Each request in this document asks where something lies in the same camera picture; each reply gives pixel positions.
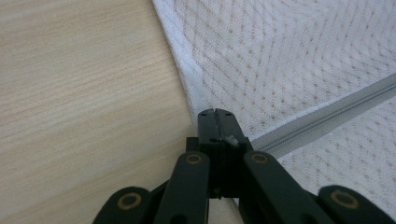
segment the gray zipper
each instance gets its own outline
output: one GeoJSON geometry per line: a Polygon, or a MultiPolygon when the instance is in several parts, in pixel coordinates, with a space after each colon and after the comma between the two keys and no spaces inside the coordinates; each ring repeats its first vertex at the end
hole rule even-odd
{"type": "Polygon", "coordinates": [[[396,74],[331,105],[302,116],[252,141],[256,150],[279,158],[309,144],[339,125],[396,95],[396,74]]]}

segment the metal rivet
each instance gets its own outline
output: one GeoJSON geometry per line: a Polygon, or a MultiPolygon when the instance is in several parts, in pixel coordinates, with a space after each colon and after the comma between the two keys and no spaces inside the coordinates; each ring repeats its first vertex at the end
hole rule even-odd
{"type": "Polygon", "coordinates": [[[122,197],[119,198],[117,205],[121,210],[130,210],[136,208],[142,202],[142,196],[138,193],[131,192],[124,194],[122,197]],[[132,199],[132,203],[127,203],[126,200],[132,199]]]}
{"type": "Polygon", "coordinates": [[[253,159],[255,162],[259,164],[265,164],[268,162],[267,156],[258,153],[251,155],[251,159],[253,159]]]}
{"type": "Polygon", "coordinates": [[[338,189],[335,190],[330,196],[335,203],[338,203],[345,208],[357,209],[359,207],[359,201],[347,192],[343,192],[338,189]]]}
{"type": "Polygon", "coordinates": [[[189,164],[199,164],[202,160],[202,157],[198,155],[190,155],[186,157],[186,162],[189,164]]]}

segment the brass rivet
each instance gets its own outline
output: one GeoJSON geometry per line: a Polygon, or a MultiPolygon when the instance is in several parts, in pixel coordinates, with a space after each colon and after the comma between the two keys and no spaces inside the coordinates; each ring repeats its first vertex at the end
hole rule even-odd
{"type": "Polygon", "coordinates": [[[130,210],[136,208],[141,202],[142,202],[142,196],[138,193],[131,192],[122,195],[122,197],[119,198],[117,205],[121,210],[130,210]],[[127,199],[132,199],[134,201],[132,203],[127,203],[125,202],[125,200],[127,199]]]}
{"type": "Polygon", "coordinates": [[[337,189],[330,196],[335,203],[345,208],[357,209],[359,207],[359,201],[347,192],[337,189]]]}
{"type": "Polygon", "coordinates": [[[199,164],[202,160],[202,157],[198,155],[190,155],[186,157],[186,162],[189,164],[199,164]]]}
{"type": "Polygon", "coordinates": [[[253,159],[255,162],[259,164],[265,164],[268,162],[267,156],[258,153],[251,155],[251,159],[253,159]]]}

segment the light wood grain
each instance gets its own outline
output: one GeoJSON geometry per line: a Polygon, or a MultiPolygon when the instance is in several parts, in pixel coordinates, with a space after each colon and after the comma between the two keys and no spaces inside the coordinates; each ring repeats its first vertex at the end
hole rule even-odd
{"type": "MultiPolygon", "coordinates": [[[[0,1],[0,223],[91,223],[194,136],[150,1],[0,1]]],[[[209,223],[241,223],[230,200],[209,223]]]]}

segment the white mesh fabric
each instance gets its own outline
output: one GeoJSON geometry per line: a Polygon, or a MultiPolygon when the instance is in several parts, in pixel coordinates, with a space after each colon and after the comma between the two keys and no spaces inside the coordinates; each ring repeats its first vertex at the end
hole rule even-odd
{"type": "Polygon", "coordinates": [[[396,71],[396,3],[154,0],[192,117],[262,136],[396,71]]]}
{"type": "Polygon", "coordinates": [[[396,220],[395,133],[393,97],[279,161],[304,189],[354,189],[396,220]]]}

